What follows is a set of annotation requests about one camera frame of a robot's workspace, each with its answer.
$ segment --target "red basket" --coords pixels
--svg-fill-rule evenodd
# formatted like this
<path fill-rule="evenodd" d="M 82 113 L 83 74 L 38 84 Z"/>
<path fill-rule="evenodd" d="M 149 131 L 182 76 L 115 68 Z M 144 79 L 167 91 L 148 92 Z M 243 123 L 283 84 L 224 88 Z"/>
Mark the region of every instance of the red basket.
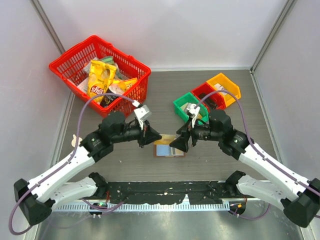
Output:
<path fill-rule="evenodd" d="M 113 56 L 113 60 L 118 64 L 121 74 L 129 79 L 138 79 L 124 95 L 137 100 L 139 103 L 143 103 L 147 97 L 148 77 L 151 74 L 150 68 L 137 61 L 133 56 L 119 51 L 111 43 L 102 40 L 98 36 L 90 36 L 88 39 L 70 48 L 57 60 L 50 63 L 49 68 L 63 80 L 76 96 L 87 102 L 90 97 L 76 87 L 88 77 L 83 72 L 83 68 L 94 57 L 101 59 L 110 55 Z M 92 101 L 89 105 L 102 117 L 106 117 L 112 111 L 121 111 L 127 117 L 135 109 L 131 102 L 121 97 L 118 97 L 106 108 L 100 106 L 95 101 Z"/>

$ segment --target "white label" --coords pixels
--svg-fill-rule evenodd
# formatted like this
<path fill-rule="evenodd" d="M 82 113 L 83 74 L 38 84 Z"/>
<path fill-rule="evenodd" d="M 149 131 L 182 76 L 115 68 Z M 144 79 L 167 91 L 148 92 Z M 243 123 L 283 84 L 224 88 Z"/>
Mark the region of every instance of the white label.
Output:
<path fill-rule="evenodd" d="M 91 68 L 91 61 L 85 65 L 85 67 L 82 69 L 85 73 L 89 74 L 90 73 L 90 68 Z"/>
<path fill-rule="evenodd" d="M 214 87 L 215 87 L 215 89 L 217 89 L 217 90 L 226 90 L 227 91 L 227 89 L 225 89 L 223 86 L 221 86 L 219 83 L 216 83 L 215 85 L 214 85 Z"/>
<path fill-rule="evenodd" d="M 88 92 L 88 80 L 89 80 L 89 78 L 87 77 L 78 86 L 76 86 L 78 89 L 80 89 L 85 94 L 87 94 L 87 92 Z"/>

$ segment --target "yellow snack bag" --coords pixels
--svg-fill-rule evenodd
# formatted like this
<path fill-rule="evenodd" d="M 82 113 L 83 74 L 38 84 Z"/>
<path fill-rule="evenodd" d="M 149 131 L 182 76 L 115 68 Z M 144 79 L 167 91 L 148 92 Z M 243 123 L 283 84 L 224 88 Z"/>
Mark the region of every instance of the yellow snack bag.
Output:
<path fill-rule="evenodd" d="M 153 142 L 154 145 L 169 145 L 176 139 L 176 135 L 160 134 L 162 138 Z"/>
<path fill-rule="evenodd" d="M 129 88 L 131 88 L 136 82 L 138 82 L 138 79 L 131 78 L 128 80 L 114 80 L 114 84 L 118 84 L 118 87 L 121 88 L 124 92 L 127 91 Z"/>
<path fill-rule="evenodd" d="M 92 98 L 107 92 L 116 74 L 117 67 L 99 60 L 91 60 L 90 73 L 88 77 L 87 95 Z M 103 96 L 95 98 L 93 101 L 100 103 Z"/>

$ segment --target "snack bag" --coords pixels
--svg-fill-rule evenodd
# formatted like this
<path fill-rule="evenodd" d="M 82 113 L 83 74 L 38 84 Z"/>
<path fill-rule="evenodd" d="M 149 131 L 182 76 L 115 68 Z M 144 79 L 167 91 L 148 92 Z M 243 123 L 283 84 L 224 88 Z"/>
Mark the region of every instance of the snack bag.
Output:
<path fill-rule="evenodd" d="M 85 73 L 89 74 L 90 73 L 90 67 L 91 67 L 91 61 L 87 62 L 85 65 L 84 65 L 84 68 L 82 69 L 82 71 L 84 71 Z"/>
<path fill-rule="evenodd" d="M 114 80 L 113 83 L 118 84 L 119 88 L 121 88 L 125 92 L 129 88 L 131 88 L 137 81 L 138 79 L 135 77 L 128 80 Z"/>
<path fill-rule="evenodd" d="M 123 91 L 118 84 L 112 83 L 108 90 L 106 91 L 107 93 L 113 93 L 113 94 L 121 94 L 123 95 L 125 91 Z M 100 106 L 103 108 L 108 107 L 114 100 L 116 100 L 118 96 L 104 96 Z"/>
<path fill-rule="evenodd" d="M 116 74 L 117 67 L 106 64 L 102 61 L 91 60 L 90 73 L 88 77 L 87 95 L 92 98 L 107 92 Z M 103 96 L 95 98 L 93 101 L 100 103 Z"/>
<path fill-rule="evenodd" d="M 113 56 L 106 56 L 100 59 L 101 62 L 104 62 L 105 64 L 111 64 L 114 65 L 114 57 Z"/>

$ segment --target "chip bag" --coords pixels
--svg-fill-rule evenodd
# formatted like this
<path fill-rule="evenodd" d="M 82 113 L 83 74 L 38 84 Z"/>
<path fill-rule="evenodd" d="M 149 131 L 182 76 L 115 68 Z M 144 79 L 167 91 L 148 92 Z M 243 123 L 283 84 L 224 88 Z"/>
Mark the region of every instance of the chip bag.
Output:
<path fill-rule="evenodd" d="M 116 74 L 117 67 L 99 60 L 91 60 L 90 73 L 88 77 L 87 95 L 92 98 L 107 92 Z M 103 96 L 95 98 L 93 101 L 100 103 Z"/>
<path fill-rule="evenodd" d="M 121 90 L 123 90 L 124 92 L 127 91 L 129 88 L 131 88 L 136 82 L 138 82 L 138 79 L 135 78 L 131 78 L 128 80 L 114 80 L 113 83 L 117 84 L 119 88 L 121 88 Z"/>
<path fill-rule="evenodd" d="M 107 93 L 113 93 L 113 94 L 120 94 L 123 95 L 125 93 L 125 91 L 123 91 L 118 84 L 113 83 L 109 86 L 108 90 L 106 91 Z M 116 100 L 118 98 L 118 96 L 104 96 L 100 106 L 103 108 L 108 107 L 114 100 Z"/>

